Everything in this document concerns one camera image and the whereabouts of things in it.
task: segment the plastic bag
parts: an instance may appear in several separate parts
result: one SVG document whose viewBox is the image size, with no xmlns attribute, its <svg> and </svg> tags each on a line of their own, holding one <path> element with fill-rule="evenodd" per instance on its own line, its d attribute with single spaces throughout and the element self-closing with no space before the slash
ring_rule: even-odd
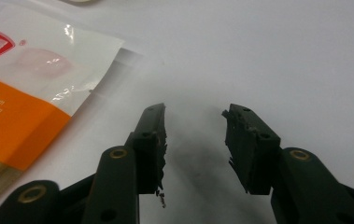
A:
<svg viewBox="0 0 354 224">
<path fill-rule="evenodd" d="M 0 10 L 0 192 L 90 95 L 123 41 L 32 10 Z"/>
</svg>

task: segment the white table surface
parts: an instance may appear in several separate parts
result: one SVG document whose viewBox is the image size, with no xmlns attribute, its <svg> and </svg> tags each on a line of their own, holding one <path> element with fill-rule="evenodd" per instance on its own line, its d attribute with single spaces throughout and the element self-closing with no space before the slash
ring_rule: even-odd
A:
<svg viewBox="0 0 354 224">
<path fill-rule="evenodd" d="M 354 188 L 354 1 L 13 0 L 126 41 L 109 73 L 49 150 L 8 191 L 37 179 L 63 189 L 123 145 L 142 111 L 165 103 L 163 209 L 141 223 L 276 223 L 270 196 L 247 195 L 224 145 L 230 103 L 253 109 L 282 147 L 315 153 Z"/>
</svg>

